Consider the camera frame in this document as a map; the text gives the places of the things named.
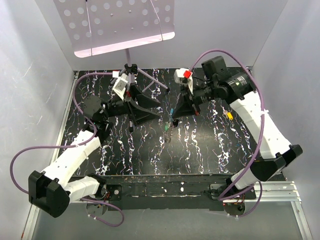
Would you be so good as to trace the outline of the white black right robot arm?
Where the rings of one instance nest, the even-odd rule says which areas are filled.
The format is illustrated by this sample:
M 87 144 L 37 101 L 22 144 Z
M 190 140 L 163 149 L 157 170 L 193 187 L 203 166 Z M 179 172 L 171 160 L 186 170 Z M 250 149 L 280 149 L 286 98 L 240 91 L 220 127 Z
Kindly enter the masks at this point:
M 232 74 L 222 56 L 204 61 L 202 69 L 207 81 L 194 86 L 192 71 L 178 68 L 174 81 L 180 84 L 180 96 L 172 113 L 173 126 L 180 117 L 199 115 L 200 105 L 215 99 L 224 100 L 240 116 L 253 136 L 258 153 L 252 164 L 226 180 L 226 185 L 215 191 L 218 199 L 237 199 L 256 182 L 266 182 L 280 173 L 303 153 L 298 144 L 291 144 L 262 107 L 257 88 L 244 72 Z

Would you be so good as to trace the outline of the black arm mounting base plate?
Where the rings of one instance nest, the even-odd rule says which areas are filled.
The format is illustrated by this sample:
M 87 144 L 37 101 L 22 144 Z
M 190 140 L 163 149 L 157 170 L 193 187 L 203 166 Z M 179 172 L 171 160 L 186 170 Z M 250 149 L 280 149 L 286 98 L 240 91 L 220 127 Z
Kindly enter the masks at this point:
M 223 211 L 216 189 L 230 174 L 96 175 L 106 185 L 106 200 L 122 210 L 207 209 Z

